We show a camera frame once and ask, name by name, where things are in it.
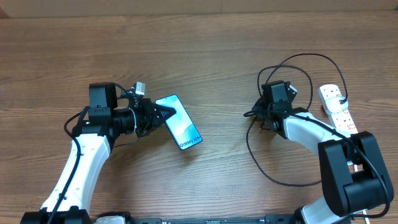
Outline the Galaxy S24+ smartphone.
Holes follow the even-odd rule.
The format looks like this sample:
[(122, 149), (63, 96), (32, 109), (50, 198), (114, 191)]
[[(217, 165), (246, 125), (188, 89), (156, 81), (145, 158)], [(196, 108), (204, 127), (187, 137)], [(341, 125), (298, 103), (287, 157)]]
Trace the Galaxy S24+ smartphone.
[(177, 95), (166, 96), (156, 100), (155, 103), (173, 108), (176, 111), (165, 123), (181, 151), (202, 142), (201, 134)]

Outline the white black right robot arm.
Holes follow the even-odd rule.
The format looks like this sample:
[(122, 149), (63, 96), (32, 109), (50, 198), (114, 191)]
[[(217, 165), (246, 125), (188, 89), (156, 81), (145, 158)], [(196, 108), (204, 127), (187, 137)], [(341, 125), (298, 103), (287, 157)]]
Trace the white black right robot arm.
[(350, 223), (380, 205), (386, 206), (381, 215), (388, 212), (394, 189), (377, 140), (357, 130), (337, 85), (318, 89), (329, 124), (293, 108), (297, 90), (290, 82), (263, 84), (261, 92), (260, 116), (271, 130), (311, 150), (320, 163), (322, 197), (282, 216), (286, 223)]

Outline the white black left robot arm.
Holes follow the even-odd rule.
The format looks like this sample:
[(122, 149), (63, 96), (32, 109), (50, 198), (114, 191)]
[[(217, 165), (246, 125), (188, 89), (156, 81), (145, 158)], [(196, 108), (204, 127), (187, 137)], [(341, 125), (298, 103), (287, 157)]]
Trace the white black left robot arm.
[(142, 82), (130, 90), (113, 82), (89, 85), (90, 104), (74, 115), (66, 133), (72, 139), (63, 172), (37, 212), (26, 212), (21, 223), (91, 223), (90, 203), (98, 176), (121, 134), (149, 135), (176, 113), (144, 97)]

